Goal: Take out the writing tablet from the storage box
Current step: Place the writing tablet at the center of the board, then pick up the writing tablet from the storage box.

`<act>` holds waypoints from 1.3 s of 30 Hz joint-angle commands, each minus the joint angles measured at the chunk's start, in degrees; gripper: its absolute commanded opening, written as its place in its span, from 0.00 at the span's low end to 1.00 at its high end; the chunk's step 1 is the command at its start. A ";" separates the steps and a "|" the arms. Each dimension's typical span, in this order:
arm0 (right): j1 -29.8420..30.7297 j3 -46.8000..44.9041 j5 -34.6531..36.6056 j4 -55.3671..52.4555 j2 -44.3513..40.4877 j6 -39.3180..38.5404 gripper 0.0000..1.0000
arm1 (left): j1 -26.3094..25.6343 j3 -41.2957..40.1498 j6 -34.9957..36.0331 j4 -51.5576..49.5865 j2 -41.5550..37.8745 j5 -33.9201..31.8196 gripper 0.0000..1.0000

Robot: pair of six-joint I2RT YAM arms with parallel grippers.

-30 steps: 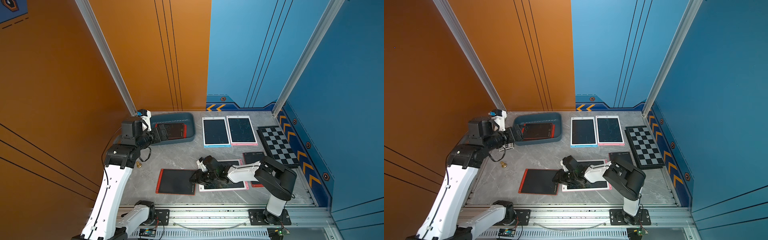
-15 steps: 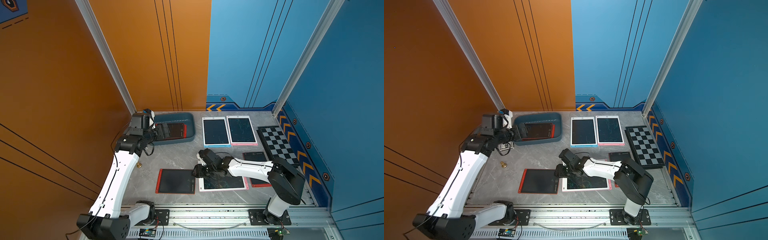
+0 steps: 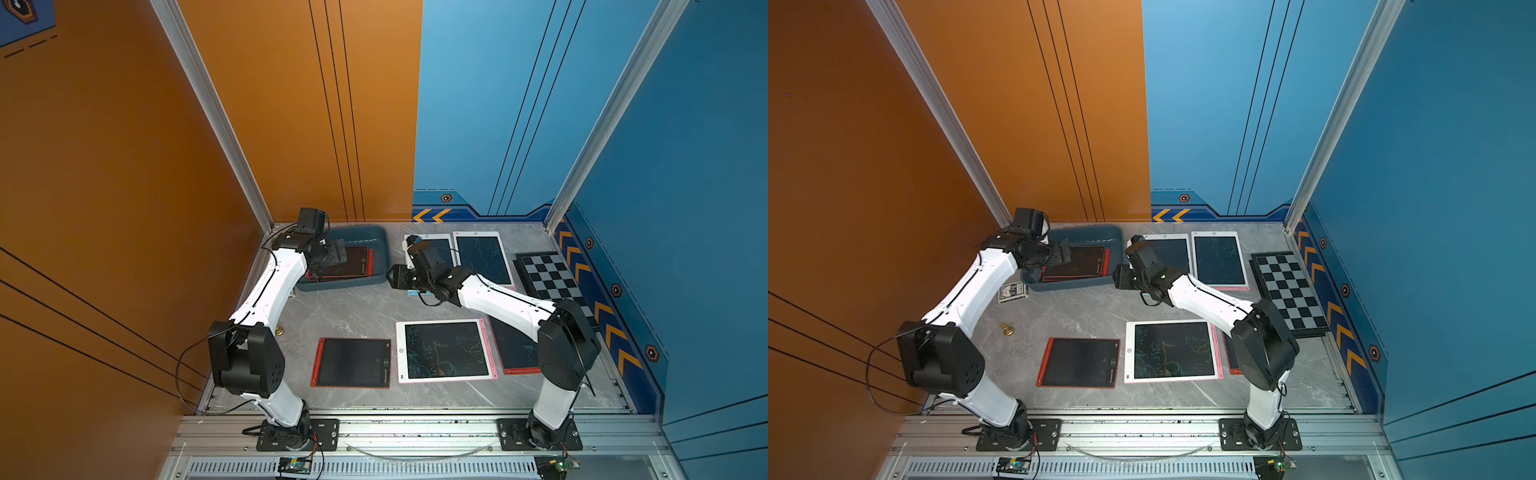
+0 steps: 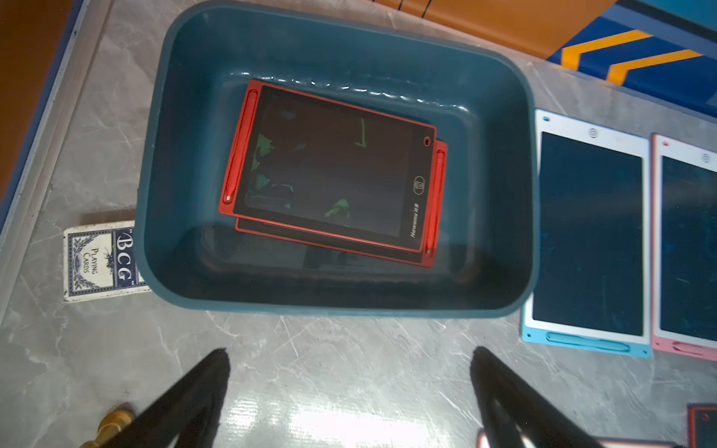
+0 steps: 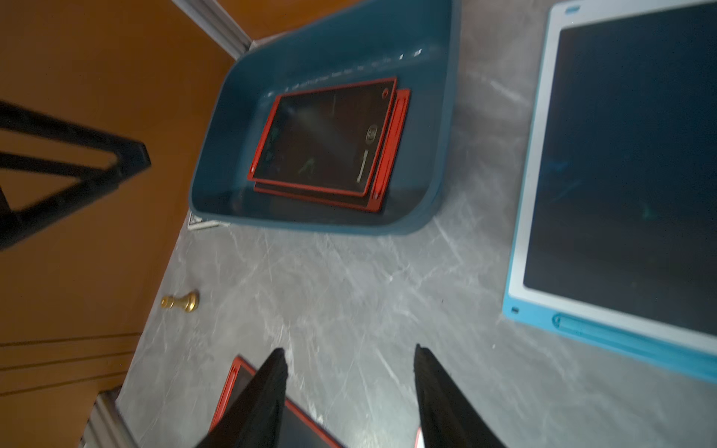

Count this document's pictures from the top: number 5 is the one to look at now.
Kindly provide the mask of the red writing tablet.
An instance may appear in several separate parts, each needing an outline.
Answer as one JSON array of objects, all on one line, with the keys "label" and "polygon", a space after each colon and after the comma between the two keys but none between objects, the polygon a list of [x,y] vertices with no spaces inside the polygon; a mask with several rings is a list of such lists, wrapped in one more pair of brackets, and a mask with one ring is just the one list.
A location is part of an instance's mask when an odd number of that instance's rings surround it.
[{"label": "red writing tablet", "polygon": [[397,78],[279,95],[248,180],[361,197],[390,123]]},{"label": "red writing tablet", "polygon": [[[228,409],[233,406],[246,389],[256,371],[257,369],[242,356],[235,357],[218,399],[218,405],[209,431],[212,431],[220,423]],[[317,423],[302,407],[292,399],[287,398],[277,447],[341,448],[344,445],[330,431],[327,431],[323,425]]]}]

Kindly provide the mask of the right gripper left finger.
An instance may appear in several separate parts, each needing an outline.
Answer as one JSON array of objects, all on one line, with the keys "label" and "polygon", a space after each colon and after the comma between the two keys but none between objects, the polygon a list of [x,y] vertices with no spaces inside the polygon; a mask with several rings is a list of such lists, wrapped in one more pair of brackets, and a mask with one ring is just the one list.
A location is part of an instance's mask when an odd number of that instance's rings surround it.
[{"label": "right gripper left finger", "polygon": [[285,351],[277,348],[197,447],[278,446],[288,376]]}]

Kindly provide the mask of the light blue writing tablet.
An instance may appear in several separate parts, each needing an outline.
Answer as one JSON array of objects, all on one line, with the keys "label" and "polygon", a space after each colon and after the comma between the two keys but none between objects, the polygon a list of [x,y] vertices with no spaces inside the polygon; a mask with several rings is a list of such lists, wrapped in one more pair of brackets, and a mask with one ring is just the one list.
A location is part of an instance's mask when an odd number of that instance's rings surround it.
[{"label": "light blue writing tablet", "polygon": [[716,5],[549,11],[504,315],[716,379]]}]

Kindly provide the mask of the teal storage box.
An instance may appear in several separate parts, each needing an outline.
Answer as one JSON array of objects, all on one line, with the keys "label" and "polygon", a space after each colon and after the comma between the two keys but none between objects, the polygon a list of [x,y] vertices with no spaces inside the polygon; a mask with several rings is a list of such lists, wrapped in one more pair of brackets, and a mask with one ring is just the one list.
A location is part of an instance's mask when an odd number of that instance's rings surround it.
[{"label": "teal storage box", "polygon": [[[413,233],[436,213],[456,102],[459,1],[364,1],[261,44],[228,72],[189,192],[207,220],[312,233]],[[382,210],[253,190],[248,169],[281,93],[394,76],[411,93]]]}]

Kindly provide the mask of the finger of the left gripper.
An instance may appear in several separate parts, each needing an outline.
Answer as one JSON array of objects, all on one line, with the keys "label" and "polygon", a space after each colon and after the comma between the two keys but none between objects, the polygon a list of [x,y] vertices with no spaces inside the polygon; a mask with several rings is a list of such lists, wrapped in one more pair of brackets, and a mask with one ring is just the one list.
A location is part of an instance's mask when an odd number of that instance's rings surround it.
[{"label": "finger of the left gripper", "polygon": [[8,102],[1,103],[1,129],[16,134],[35,136],[85,149],[111,153],[115,164],[96,168],[71,162],[24,156],[3,152],[1,167],[56,177],[71,177],[76,183],[41,199],[33,205],[14,210],[1,197],[1,248],[39,233],[55,222],[117,190],[121,183],[151,167],[146,146],[136,140],[62,121]]}]

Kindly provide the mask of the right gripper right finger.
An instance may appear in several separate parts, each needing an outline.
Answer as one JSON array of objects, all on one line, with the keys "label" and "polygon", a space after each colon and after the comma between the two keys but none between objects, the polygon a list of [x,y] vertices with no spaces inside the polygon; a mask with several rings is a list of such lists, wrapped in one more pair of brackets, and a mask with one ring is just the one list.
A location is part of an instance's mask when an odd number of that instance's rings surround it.
[{"label": "right gripper right finger", "polygon": [[416,346],[414,373],[425,447],[505,447],[427,347]]}]

